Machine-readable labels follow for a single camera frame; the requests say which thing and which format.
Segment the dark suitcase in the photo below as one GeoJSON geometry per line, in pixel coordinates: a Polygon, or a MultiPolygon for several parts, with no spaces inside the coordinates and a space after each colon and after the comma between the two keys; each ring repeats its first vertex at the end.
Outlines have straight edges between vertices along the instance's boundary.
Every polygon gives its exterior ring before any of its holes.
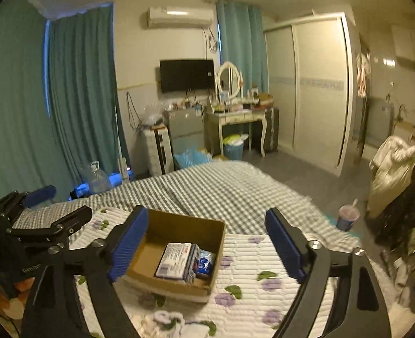
{"type": "Polygon", "coordinates": [[[264,150],[266,153],[278,150],[279,109],[276,107],[265,110],[267,128],[265,132],[264,150]]]}

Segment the grey mini fridge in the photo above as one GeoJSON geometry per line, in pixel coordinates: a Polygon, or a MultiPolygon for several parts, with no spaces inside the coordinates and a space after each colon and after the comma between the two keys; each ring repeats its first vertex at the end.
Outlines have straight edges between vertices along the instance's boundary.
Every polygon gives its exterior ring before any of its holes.
{"type": "Polygon", "coordinates": [[[165,123],[174,155],[204,148],[203,114],[199,108],[165,111],[165,123]]]}

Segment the drink cup with straw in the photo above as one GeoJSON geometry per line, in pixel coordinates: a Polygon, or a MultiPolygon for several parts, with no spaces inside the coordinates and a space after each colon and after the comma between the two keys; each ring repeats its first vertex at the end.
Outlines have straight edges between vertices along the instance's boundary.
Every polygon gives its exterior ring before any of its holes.
{"type": "Polygon", "coordinates": [[[357,208],[358,199],[355,198],[352,204],[345,204],[339,209],[339,218],[336,227],[342,231],[349,231],[352,225],[360,218],[360,211],[357,208]]]}

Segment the teal curtain right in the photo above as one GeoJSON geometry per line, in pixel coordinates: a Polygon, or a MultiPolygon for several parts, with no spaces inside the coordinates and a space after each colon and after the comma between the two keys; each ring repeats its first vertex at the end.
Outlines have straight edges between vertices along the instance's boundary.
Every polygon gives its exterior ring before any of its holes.
{"type": "Polygon", "coordinates": [[[262,9],[243,2],[219,0],[216,4],[221,61],[243,73],[243,86],[268,91],[268,67],[262,9]]]}

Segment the grey checked bed cover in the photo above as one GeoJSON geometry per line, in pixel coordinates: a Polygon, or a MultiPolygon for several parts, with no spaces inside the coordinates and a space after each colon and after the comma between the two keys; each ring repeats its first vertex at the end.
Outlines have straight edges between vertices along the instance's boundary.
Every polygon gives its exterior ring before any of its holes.
{"type": "Polygon", "coordinates": [[[132,211],[135,206],[224,221],[229,234],[265,233],[265,212],[277,208],[288,222],[331,250],[349,251],[361,246],[359,238],[338,230],[310,201],[258,168],[243,161],[206,163],[187,169],[129,182],[112,190],[26,209],[15,221],[21,229],[45,228],[77,208],[93,211],[107,207],[132,211]]]}

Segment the white socks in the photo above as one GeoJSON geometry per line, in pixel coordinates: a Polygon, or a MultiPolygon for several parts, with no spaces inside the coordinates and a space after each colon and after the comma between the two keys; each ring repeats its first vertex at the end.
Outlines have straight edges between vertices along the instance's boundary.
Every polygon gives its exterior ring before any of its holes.
{"type": "Polygon", "coordinates": [[[186,337],[185,319],[179,312],[157,310],[141,323],[141,337],[186,337]]]}

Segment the white air conditioner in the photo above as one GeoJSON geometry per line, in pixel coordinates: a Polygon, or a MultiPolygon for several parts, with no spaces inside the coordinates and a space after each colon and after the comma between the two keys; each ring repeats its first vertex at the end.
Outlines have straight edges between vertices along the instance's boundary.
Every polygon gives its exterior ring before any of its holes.
{"type": "Polygon", "coordinates": [[[214,22],[209,8],[150,7],[148,28],[208,28],[214,22]]]}

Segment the brown cardboard box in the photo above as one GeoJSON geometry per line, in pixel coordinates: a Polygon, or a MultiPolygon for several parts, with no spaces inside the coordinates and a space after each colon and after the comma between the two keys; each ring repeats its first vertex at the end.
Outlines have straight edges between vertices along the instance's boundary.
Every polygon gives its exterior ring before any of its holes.
{"type": "Polygon", "coordinates": [[[206,304],[223,252],[223,221],[145,210],[148,227],[124,279],[136,288],[206,304]]]}

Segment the white floral quilted mat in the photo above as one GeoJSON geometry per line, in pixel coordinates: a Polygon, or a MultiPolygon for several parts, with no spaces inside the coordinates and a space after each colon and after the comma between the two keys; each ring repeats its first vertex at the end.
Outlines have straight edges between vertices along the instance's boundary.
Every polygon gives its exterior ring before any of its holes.
{"type": "MultiPolygon", "coordinates": [[[[106,237],[127,212],[105,208],[70,238],[70,248],[80,249],[106,237]]],[[[90,300],[84,277],[76,277],[82,310],[91,334],[104,337],[90,300]]],[[[226,234],[214,292],[206,304],[177,300],[134,288],[122,277],[114,284],[125,311],[141,333],[146,315],[156,310],[179,312],[188,328],[186,337],[272,337],[288,312],[299,284],[279,260],[266,235],[226,234]]],[[[320,337],[332,308],[337,282],[328,280],[318,317],[309,337],[320,337]]]]}

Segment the white suitcase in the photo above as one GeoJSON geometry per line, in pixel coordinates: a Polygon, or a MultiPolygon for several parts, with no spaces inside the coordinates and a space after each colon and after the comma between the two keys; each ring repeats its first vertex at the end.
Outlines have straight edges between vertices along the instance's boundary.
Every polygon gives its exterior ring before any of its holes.
{"type": "Polygon", "coordinates": [[[174,171],[171,141],[166,127],[143,130],[145,159],[151,176],[174,171]]]}

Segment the teal curtain left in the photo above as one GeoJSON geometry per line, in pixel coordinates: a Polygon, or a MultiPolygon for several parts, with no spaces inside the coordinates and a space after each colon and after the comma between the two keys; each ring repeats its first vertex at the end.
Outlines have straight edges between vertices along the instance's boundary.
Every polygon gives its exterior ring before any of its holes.
{"type": "Polygon", "coordinates": [[[113,12],[50,21],[27,0],[0,3],[0,198],[54,185],[65,201],[93,162],[118,171],[113,12]]]}

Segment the small blue tissue pack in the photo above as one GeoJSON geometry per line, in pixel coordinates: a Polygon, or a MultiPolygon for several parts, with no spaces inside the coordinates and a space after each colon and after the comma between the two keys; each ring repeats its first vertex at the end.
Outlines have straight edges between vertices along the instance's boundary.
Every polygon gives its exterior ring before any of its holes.
{"type": "Polygon", "coordinates": [[[208,276],[212,274],[214,271],[214,264],[215,264],[216,254],[206,251],[200,250],[196,275],[200,279],[206,279],[208,276]]]}

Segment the white jacket on chair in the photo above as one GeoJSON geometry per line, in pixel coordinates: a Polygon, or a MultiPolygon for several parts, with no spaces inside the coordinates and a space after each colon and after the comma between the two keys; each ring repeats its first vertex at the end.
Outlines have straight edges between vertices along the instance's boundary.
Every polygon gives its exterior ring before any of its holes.
{"type": "Polygon", "coordinates": [[[410,185],[415,166],[415,145],[389,136],[369,163],[372,171],[367,215],[376,219],[410,185]]]}

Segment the large tissue pack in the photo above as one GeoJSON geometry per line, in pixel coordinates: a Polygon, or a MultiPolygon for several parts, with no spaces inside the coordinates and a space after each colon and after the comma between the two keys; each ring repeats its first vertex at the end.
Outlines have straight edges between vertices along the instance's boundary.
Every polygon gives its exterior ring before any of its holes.
{"type": "Polygon", "coordinates": [[[154,276],[193,284],[196,279],[200,248],[196,243],[168,243],[154,276]]]}

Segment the white upper cabinets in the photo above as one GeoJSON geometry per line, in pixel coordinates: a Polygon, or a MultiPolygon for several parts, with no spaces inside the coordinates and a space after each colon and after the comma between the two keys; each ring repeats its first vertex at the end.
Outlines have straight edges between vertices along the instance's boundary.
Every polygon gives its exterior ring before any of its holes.
{"type": "Polygon", "coordinates": [[[395,56],[402,62],[413,63],[415,61],[415,31],[391,26],[394,41],[395,56]]]}

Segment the black wall television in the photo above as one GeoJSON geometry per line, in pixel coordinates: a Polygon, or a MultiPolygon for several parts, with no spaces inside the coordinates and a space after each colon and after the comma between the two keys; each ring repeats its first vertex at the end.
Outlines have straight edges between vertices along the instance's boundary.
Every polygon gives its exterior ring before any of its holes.
{"type": "Polygon", "coordinates": [[[212,59],[165,59],[159,65],[162,93],[213,89],[212,59]]]}

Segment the blue plastic bag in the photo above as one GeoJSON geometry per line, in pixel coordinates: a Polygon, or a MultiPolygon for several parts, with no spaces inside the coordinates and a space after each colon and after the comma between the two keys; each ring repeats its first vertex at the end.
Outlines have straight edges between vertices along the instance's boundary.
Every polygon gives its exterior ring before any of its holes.
{"type": "Polygon", "coordinates": [[[190,148],[181,154],[174,154],[176,169],[187,169],[193,166],[211,163],[212,155],[205,148],[190,148]]]}

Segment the white vanity table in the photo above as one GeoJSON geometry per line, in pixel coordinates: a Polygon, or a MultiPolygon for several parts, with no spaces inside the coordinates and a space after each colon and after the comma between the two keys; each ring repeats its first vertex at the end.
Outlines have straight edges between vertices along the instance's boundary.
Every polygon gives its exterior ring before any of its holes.
{"type": "Polygon", "coordinates": [[[242,110],[238,112],[227,113],[206,113],[204,116],[205,127],[207,131],[208,149],[212,154],[224,154],[223,151],[223,129],[228,126],[242,125],[248,126],[247,133],[249,135],[248,148],[252,148],[252,125],[256,122],[261,123],[261,137],[260,137],[260,154],[265,157],[265,135],[268,127],[268,122],[265,117],[264,110],[242,110]]]}

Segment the large water bottle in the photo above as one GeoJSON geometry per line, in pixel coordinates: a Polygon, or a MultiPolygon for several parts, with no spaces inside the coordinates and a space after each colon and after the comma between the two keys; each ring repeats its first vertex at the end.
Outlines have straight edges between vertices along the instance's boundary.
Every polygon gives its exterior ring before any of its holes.
{"type": "Polygon", "coordinates": [[[87,182],[91,194],[100,194],[112,189],[109,176],[100,168],[99,161],[82,166],[81,175],[87,182]]]}

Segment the white sliding wardrobe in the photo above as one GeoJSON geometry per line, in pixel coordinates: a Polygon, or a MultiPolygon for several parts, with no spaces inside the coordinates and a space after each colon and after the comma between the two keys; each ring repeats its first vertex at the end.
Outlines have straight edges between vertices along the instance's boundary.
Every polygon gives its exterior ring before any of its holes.
{"type": "Polygon", "coordinates": [[[264,29],[268,90],[279,110],[278,148],[339,176],[356,90],[347,17],[301,17],[264,29]]]}

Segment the teal curtain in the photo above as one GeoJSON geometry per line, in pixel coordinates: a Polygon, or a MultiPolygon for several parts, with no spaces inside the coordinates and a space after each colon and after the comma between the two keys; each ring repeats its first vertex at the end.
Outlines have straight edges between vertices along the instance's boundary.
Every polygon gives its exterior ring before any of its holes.
{"type": "Polygon", "coordinates": [[[268,67],[262,9],[243,2],[219,0],[216,4],[221,61],[243,73],[243,86],[268,91],[268,67]]]}
{"type": "Polygon", "coordinates": [[[54,185],[65,201],[93,162],[118,171],[113,12],[50,21],[27,0],[0,3],[0,198],[54,185]]]}

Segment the blue waste basket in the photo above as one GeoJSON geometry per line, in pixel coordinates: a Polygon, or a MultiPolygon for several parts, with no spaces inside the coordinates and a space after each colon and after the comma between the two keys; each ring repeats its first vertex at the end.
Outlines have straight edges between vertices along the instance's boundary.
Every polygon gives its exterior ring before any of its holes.
{"type": "Polygon", "coordinates": [[[223,154],[230,160],[240,161],[243,158],[244,141],[235,140],[223,145],[223,154]]]}

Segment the oval vanity mirror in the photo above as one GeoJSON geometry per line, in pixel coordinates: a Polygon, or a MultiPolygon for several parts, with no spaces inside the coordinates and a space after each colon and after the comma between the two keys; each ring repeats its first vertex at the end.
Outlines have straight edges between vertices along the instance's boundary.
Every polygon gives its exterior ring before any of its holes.
{"type": "Polygon", "coordinates": [[[243,97],[243,74],[230,61],[224,62],[215,76],[219,101],[228,102],[243,97]]]}

